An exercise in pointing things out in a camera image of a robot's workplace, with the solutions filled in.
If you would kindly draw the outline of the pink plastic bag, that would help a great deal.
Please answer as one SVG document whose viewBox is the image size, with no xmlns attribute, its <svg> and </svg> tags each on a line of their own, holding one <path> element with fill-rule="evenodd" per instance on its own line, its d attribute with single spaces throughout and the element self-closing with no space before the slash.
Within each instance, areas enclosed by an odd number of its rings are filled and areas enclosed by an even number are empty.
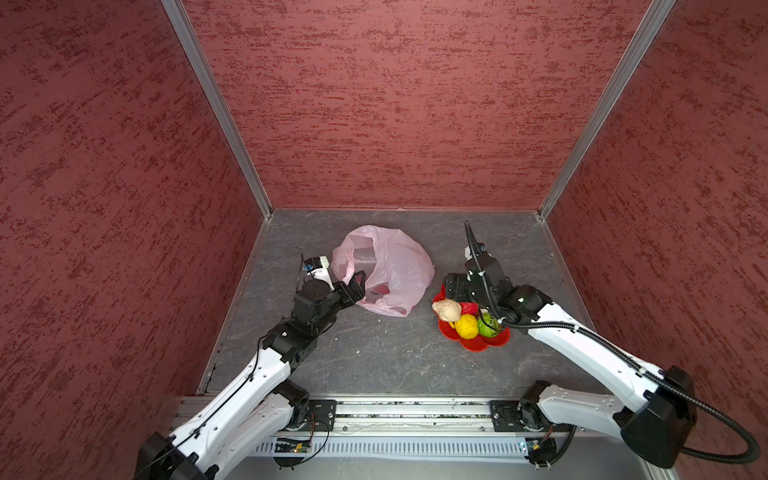
<svg viewBox="0 0 768 480">
<path fill-rule="evenodd" d="M 365 293 L 356 304 L 377 315 L 406 317 L 420 302 L 435 275 L 426 250 L 400 229 L 361 226 L 332 252 L 330 268 L 349 282 L 366 274 Z"/>
</svg>

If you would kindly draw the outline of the yellow fake lemon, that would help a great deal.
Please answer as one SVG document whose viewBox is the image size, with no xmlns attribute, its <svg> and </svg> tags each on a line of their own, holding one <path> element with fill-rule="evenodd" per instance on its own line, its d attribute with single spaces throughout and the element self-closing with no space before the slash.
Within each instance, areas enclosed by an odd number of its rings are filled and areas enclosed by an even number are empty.
<svg viewBox="0 0 768 480">
<path fill-rule="evenodd" d="M 458 336 L 464 340 L 473 340 L 479 335 L 478 319 L 471 314 L 461 315 L 454 323 Z"/>
</svg>

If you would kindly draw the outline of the green fake fruit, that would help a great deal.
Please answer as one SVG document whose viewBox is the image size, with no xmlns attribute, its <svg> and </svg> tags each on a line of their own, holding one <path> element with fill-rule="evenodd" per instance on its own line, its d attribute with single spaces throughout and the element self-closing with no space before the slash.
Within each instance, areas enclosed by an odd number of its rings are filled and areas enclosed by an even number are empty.
<svg viewBox="0 0 768 480">
<path fill-rule="evenodd" d="M 502 325 L 487 311 L 482 311 L 477 319 L 478 334 L 485 338 L 495 338 L 502 331 Z"/>
</svg>

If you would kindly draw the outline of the red flower-shaped plastic bowl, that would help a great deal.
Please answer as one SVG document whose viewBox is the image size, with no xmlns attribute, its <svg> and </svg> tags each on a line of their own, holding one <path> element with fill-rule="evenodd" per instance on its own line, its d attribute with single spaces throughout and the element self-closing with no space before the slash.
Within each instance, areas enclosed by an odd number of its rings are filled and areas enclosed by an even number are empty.
<svg viewBox="0 0 768 480">
<path fill-rule="evenodd" d="M 506 345 L 511 338 L 511 332 L 509 329 L 502 329 L 500 334 L 495 338 L 485 338 L 478 335 L 473 340 L 464 340 L 458 336 L 454 327 L 451 327 L 449 323 L 437 320 L 438 329 L 440 333 L 451 341 L 458 342 L 464 349 L 471 352 L 482 352 L 490 347 L 502 347 Z"/>
</svg>

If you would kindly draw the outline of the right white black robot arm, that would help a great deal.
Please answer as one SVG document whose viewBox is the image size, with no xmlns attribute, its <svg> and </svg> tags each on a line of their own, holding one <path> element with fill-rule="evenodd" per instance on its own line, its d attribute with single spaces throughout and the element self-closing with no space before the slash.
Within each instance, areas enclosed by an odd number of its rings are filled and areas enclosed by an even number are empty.
<svg viewBox="0 0 768 480">
<path fill-rule="evenodd" d="M 488 254 L 468 260 L 466 273 L 449 273 L 442 290 L 449 300 L 475 303 L 508 333 L 527 334 L 558 351 L 607 388 L 592 394 L 537 381 L 519 399 L 516 420 L 529 431 L 557 424 L 584 427 L 622 440 L 648 463 L 670 468 L 696 423 L 692 402 L 651 380 L 657 375 L 684 394 L 691 377 L 640 360 L 597 335 L 548 295 L 530 285 L 515 286 Z"/>
</svg>

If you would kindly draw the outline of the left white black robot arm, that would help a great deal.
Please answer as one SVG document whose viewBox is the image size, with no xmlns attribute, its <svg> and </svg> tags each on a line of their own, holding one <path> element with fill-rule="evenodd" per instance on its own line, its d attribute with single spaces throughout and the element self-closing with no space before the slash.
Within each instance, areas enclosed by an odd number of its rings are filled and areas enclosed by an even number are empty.
<svg viewBox="0 0 768 480">
<path fill-rule="evenodd" d="M 365 296 L 366 274 L 333 280 L 327 268 L 308 269 L 294 306 L 257 342 L 230 384 L 190 420 L 139 449 L 137 479 L 223 479 L 274 433 L 306 423 L 309 394 L 290 375 L 317 346 L 338 313 Z"/>
</svg>

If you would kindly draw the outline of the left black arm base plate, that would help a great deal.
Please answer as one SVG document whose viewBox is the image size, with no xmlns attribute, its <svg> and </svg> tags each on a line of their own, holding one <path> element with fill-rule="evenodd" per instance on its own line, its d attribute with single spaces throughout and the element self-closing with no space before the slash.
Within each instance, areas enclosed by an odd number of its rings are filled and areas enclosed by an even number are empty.
<svg viewBox="0 0 768 480">
<path fill-rule="evenodd" d="M 332 431 L 334 428 L 338 401 L 335 399 L 310 399 L 307 415 L 300 431 L 310 431 L 310 421 L 314 420 L 315 430 Z"/>
</svg>

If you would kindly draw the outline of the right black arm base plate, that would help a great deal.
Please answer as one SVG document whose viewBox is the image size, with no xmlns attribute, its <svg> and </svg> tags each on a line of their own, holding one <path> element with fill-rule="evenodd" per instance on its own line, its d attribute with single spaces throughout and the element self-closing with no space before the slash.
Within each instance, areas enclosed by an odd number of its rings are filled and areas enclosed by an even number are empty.
<svg viewBox="0 0 768 480">
<path fill-rule="evenodd" d="M 490 419 L 494 431 L 500 432 L 532 432 L 545 434 L 550 431 L 566 433 L 570 430 L 568 424 L 551 422 L 532 402 L 520 403 L 516 400 L 491 400 L 489 402 Z"/>
</svg>

